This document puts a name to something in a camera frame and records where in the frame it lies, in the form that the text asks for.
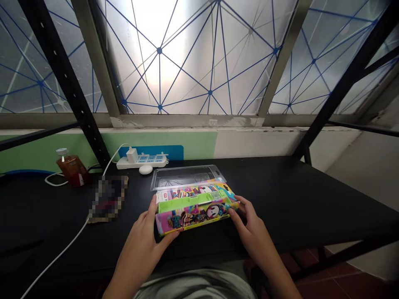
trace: bottle cap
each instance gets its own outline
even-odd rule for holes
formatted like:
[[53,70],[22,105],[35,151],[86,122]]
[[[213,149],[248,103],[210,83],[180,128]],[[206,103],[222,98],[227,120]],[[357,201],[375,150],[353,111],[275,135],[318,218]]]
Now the bottle cap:
[[66,155],[66,154],[68,153],[68,149],[67,149],[66,147],[61,148],[61,149],[57,149],[57,150],[56,150],[56,153],[57,153],[59,156],[64,156],[64,155]]

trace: blue geometric window pattern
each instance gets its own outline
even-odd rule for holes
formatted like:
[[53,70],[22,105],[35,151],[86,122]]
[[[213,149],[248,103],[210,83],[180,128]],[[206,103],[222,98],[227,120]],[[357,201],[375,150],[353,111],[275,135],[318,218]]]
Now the blue geometric window pattern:
[[[92,112],[106,112],[70,0],[46,0]],[[17,0],[0,0],[0,113],[71,113]]]
[[[315,0],[276,90],[269,114],[317,114],[374,28],[387,1]],[[370,63],[399,44],[398,28]],[[353,114],[398,58],[357,82],[335,111]]]
[[254,115],[296,0],[98,0],[129,114]]

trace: white cable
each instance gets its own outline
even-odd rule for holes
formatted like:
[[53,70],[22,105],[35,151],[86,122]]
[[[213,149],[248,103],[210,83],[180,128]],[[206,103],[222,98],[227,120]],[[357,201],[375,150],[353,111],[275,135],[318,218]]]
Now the white cable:
[[59,186],[63,186],[63,185],[65,185],[65,184],[68,184],[68,181],[65,181],[64,183],[58,184],[58,185],[49,182],[49,181],[48,181],[48,178],[51,177],[51,176],[54,176],[54,175],[64,176],[64,175],[62,174],[62,172],[56,172],[56,173],[53,173],[53,174],[49,175],[48,177],[46,177],[46,178],[44,179],[44,181],[45,181],[47,184],[49,184],[50,186],[54,186],[54,187],[59,187]]
[[[114,159],[116,153],[117,153],[117,152],[121,149],[121,147],[124,146],[124,145],[128,145],[129,147],[131,147],[130,144],[128,144],[128,143],[123,143],[123,144],[121,144],[121,146],[116,150],[115,154],[113,154],[112,158],[109,160],[108,165],[107,165],[107,167],[106,167],[105,170],[104,170],[103,176],[105,175],[105,172],[107,171],[108,166],[111,164],[112,160]],[[63,174],[61,174],[61,172],[58,172],[58,173],[49,175],[47,178],[49,178],[50,176],[56,175],[56,174],[57,174],[57,175],[62,175],[62,176],[64,176]],[[68,183],[68,181],[66,181],[66,182],[64,182],[64,183],[62,183],[62,184],[60,184],[60,185],[55,185],[55,184],[50,183],[49,181],[47,181],[47,178],[45,178],[44,181],[45,181],[47,184],[51,185],[51,186],[61,186],[61,185],[64,185],[64,184]],[[28,287],[28,289],[27,289],[27,290],[25,291],[25,293],[22,295],[21,299],[24,299],[24,298],[25,298],[25,296],[26,296],[26,295],[29,293],[29,291],[33,288],[33,286],[34,286],[34,285],[36,284],[36,282],[40,279],[40,277],[42,277],[42,275],[48,270],[48,268],[50,268],[50,267],[57,261],[57,259],[59,259],[59,257],[60,257],[61,255],[63,255],[63,253],[72,245],[72,243],[75,242],[75,240],[79,237],[80,233],[81,233],[82,230],[86,227],[86,225],[87,225],[88,222],[89,222],[89,216],[87,216],[86,222],[84,223],[84,225],[82,226],[82,228],[80,229],[80,231],[78,232],[78,234],[73,238],[73,240],[68,244],[68,246],[66,246],[65,249],[64,249],[63,251],[61,251],[61,253],[60,253],[59,255],[57,255],[57,257],[56,257],[51,263],[49,263],[49,265],[39,274],[39,276],[36,277],[36,279],[32,282],[32,284]]]
[[32,284],[28,287],[28,289],[25,291],[25,293],[22,295],[21,299],[24,299],[25,296],[29,293],[30,289],[35,285],[35,283],[42,277],[42,275],[47,271],[48,268],[51,267],[55,263],[55,261],[72,245],[72,243],[79,237],[80,233],[82,230],[86,227],[86,224],[88,223],[89,218],[87,217],[86,222],[78,232],[78,234],[73,238],[73,240],[68,244],[68,246],[65,247],[63,251],[51,262],[49,265],[39,274],[39,276],[32,282]]
[[115,155],[118,153],[118,151],[119,151],[119,150],[121,149],[121,147],[123,147],[124,145],[128,145],[129,147],[131,147],[130,144],[128,144],[128,143],[123,143],[123,144],[121,144],[120,147],[118,147],[118,149],[116,150],[115,154],[113,154],[111,160],[109,160],[108,165],[107,165],[107,167],[106,167],[105,170],[104,170],[103,176],[105,176],[105,173],[106,173],[106,171],[107,171],[107,169],[108,169],[108,166],[111,164],[111,162],[112,162],[113,158],[115,157]]

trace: person's right hand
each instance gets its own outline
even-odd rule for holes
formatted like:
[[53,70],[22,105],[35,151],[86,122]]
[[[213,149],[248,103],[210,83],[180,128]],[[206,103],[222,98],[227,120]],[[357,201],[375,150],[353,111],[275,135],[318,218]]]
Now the person's right hand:
[[239,209],[245,215],[247,224],[244,225],[242,223],[240,216],[234,209],[230,208],[227,211],[237,227],[238,234],[249,256],[263,271],[265,271],[265,268],[268,267],[276,257],[279,259],[277,250],[274,247],[263,220],[258,217],[251,202],[238,195],[235,195],[234,198],[241,202]]

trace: desk surface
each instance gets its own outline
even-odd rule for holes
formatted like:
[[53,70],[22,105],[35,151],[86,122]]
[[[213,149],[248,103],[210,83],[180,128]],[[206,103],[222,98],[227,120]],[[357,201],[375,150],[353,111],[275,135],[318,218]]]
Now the desk surface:
[[[207,164],[215,164],[233,192],[253,203],[280,252],[399,234],[398,212],[292,157],[174,161],[167,167]],[[117,173],[129,176],[122,214],[115,222],[88,225],[38,284],[78,273],[113,272],[133,223],[148,209],[154,194],[150,191],[152,175],[142,176],[137,169]],[[9,211],[0,220],[0,252],[44,239],[37,250],[26,253],[31,257],[24,266],[14,271],[19,281],[32,281],[75,236],[85,221],[94,189],[52,187],[41,175],[0,178],[0,194],[6,200],[2,210]],[[227,219],[181,233],[156,271],[246,256]]]

